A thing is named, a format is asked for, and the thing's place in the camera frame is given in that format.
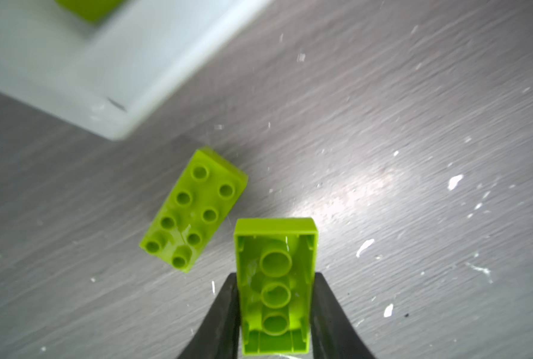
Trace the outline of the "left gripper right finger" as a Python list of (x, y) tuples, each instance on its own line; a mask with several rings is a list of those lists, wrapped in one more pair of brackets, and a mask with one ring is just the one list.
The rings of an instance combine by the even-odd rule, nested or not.
[(356, 333), (320, 272), (314, 277), (310, 317), (314, 358), (376, 358)]

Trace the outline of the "green lego brick bottom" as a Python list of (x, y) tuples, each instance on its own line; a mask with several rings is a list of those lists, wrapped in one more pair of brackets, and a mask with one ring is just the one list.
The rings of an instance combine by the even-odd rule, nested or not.
[(139, 244), (189, 272), (246, 189), (249, 177), (210, 147), (197, 149)]

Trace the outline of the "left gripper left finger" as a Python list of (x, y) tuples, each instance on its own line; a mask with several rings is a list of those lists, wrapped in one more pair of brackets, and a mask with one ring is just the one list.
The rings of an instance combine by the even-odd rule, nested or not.
[(240, 300), (237, 275), (231, 273), (199, 329), (178, 358), (237, 359), (239, 335)]

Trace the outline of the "green lego brick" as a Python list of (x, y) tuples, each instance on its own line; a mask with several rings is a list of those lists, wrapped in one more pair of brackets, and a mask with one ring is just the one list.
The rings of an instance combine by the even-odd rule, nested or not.
[(139, 244), (189, 272), (246, 189), (249, 177), (210, 147), (197, 149)]
[(241, 218), (234, 230), (245, 356), (310, 350), (319, 232), (313, 218)]
[(56, 0), (56, 3), (82, 20), (98, 23), (111, 15), (125, 0)]

